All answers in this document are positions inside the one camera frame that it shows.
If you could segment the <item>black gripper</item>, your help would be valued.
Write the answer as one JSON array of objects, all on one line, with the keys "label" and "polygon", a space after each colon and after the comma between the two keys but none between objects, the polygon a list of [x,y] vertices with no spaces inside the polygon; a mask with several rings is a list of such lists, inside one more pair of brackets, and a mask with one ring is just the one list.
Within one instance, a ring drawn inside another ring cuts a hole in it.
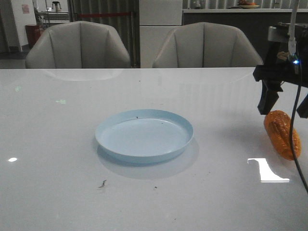
[{"label": "black gripper", "polygon": [[[282,92],[282,81],[308,86],[308,30],[304,30],[296,42],[296,53],[290,57],[288,53],[278,52],[282,43],[272,42],[265,63],[257,65],[253,76],[256,81],[262,80],[262,92],[257,106],[261,115],[267,115]],[[308,118],[308,94],[297,108],[301,118]]]}]

